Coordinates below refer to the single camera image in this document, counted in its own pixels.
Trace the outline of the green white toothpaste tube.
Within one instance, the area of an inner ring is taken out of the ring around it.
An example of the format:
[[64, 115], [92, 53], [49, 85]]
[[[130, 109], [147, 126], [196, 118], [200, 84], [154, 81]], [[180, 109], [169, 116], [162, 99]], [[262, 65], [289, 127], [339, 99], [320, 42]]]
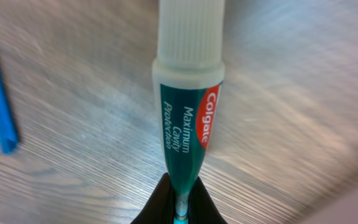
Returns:
[[221, 93], [224, 0], [160, 0], [152, 65], [174, 223], [189, 223], [190, 192], [209, 145]]

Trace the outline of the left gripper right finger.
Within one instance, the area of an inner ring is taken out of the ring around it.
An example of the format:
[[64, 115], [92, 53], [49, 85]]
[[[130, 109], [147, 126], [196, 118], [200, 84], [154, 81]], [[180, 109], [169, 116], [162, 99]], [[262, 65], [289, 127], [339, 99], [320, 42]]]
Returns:
[[227, 224], [199, 177], [190, 192], [189, 224]]

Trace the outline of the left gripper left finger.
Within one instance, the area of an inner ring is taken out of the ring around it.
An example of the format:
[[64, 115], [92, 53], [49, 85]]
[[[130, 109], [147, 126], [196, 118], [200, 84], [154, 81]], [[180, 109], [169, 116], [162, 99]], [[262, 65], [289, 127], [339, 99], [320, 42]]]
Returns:
[[175, 191], [169, 174], [159, 180], [144, 208], [131, 224], [173, 224], [175, 216]]

